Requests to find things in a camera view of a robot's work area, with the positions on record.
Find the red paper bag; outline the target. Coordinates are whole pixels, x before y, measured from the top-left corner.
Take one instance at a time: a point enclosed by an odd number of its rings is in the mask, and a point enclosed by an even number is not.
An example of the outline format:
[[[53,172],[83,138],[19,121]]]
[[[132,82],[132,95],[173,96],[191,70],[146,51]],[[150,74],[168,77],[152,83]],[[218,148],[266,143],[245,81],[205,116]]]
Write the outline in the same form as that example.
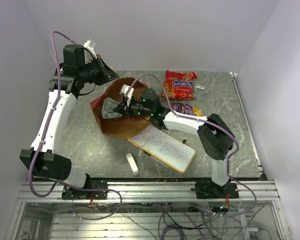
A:
[[[117,139],[127,139],[141,133],[150,125],[149,121],[142,119],[140,116],[134,116],[133,118],[125,116],[115,118],[102,117],[105,99],[111,98],[121,102],[120,90],[122,86],[130,86],[134,80],[133,77],[115,80],[100,97],[90,102],[91,110],[102,134]]]

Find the purple candy packet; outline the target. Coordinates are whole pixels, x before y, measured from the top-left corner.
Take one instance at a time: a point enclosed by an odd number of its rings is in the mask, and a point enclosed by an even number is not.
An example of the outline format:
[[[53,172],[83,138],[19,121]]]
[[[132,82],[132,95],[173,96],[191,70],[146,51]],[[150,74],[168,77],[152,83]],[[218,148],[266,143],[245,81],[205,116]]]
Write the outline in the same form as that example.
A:
[[[194,115],[194,107],[189,104],[185,104],[184,113],[186,115],[193,116]]]
[[[185,113],[185,110],[186,110],[185,105],[183,105],[182,103],[172,103],[172,104],[171,104],[171,108],[172,108],[175,112],[181,113],[181,114],[184,114],[184,113]]]

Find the red candy snack bag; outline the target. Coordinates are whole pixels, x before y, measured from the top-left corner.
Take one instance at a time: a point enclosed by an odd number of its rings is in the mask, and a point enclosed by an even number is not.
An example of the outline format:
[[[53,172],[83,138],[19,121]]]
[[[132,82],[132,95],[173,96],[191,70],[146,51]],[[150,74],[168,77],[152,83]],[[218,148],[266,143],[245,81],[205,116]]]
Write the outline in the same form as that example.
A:
[[[194,80],[197,79],[195,72],[175,72],[166,70],[163,87],[170,100],[194,100]]]

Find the yellow candy packet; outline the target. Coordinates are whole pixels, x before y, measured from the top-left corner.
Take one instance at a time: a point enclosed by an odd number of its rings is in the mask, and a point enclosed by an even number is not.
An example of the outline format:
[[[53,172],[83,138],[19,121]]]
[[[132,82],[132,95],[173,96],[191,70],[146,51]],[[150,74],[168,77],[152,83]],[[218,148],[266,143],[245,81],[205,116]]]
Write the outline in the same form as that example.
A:
[[[202,117],[202,116],[203,116],[203,113],[202,113],[202,110],[201,110],[201,109],[196,108],[196,107],[193,107],[193,108],[192,108],[192,115],[193,115],[193,116],[196,116],[196,117]]]

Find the silver foil snack packet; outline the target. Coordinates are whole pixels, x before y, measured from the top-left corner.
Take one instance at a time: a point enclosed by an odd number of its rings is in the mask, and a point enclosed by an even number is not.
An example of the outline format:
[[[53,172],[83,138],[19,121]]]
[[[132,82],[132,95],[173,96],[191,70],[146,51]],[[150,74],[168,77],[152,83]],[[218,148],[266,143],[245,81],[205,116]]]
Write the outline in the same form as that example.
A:
[[[196,84],[194,86],[194,92],[193,92],[193,96],[195,97],[196,100],[204,100],[205,99],[205,95],[207,95],[209,93],[210,89],[206,88],[202,85]]]

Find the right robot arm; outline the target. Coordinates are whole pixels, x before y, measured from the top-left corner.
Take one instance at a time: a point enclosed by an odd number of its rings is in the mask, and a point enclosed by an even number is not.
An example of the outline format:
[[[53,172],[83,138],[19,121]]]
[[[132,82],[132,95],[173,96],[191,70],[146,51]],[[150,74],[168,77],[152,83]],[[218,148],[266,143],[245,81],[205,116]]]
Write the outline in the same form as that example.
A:
[[[140,101],[129,92],[130,86],[121,90],[122,101],[113,109],[122,116],[149,117],[151,124],[163,130],[177,130],[197,136],[205,153],[212,159],[211,194],[216,198],[228,192],[229,152],[233,149],[235,136],[217,114],[210,116],[191,116],[175,112],[171,107],[163,107],[159,96],[152,88],[142,91]]]

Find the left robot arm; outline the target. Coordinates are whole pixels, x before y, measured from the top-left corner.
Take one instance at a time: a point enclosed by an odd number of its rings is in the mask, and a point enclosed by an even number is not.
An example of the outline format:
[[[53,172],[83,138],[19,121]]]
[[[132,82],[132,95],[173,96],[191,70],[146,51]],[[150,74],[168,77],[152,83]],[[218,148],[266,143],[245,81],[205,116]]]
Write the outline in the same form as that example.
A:
[[[20,160],[33,177],[55,180],[74,187],[75,194],[86,199],[92,193],[89,177],[77,170],[69,158],[62,156],[66,124],[86,83],[101,86],[119,75],[95,53],[95,42],[68,44],[63,48],[63,63],[50,79],[48,104],[40,129],[30,148],[22,149]]]

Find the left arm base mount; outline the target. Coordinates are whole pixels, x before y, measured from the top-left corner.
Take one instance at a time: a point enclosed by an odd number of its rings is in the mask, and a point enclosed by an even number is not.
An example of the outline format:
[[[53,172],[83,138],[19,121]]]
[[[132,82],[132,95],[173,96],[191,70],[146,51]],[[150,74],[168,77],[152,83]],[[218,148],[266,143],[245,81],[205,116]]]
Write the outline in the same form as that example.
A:
[[[87,186],[88,189],[98,189],[98,191],[87,191],[87,190],[77,190],[72,187],[64,186],[61,199],[62,200],[105,200],[107,198],[108,192],[105,190],[108,188],[108,183],[104,180],[92,179],[90,185]]]

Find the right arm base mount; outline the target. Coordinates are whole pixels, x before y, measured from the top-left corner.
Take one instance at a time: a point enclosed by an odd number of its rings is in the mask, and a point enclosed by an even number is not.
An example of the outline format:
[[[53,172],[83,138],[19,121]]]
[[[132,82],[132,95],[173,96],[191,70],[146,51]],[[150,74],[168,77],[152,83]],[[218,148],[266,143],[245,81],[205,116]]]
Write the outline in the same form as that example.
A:
[[[212,181],[211,178],[202,178],[195,182],[194,187],[190,189],[195,192],[197,199],[238,199],[239,192],[236,183],[231,183],[230,180],[223,186],[220,186]]]

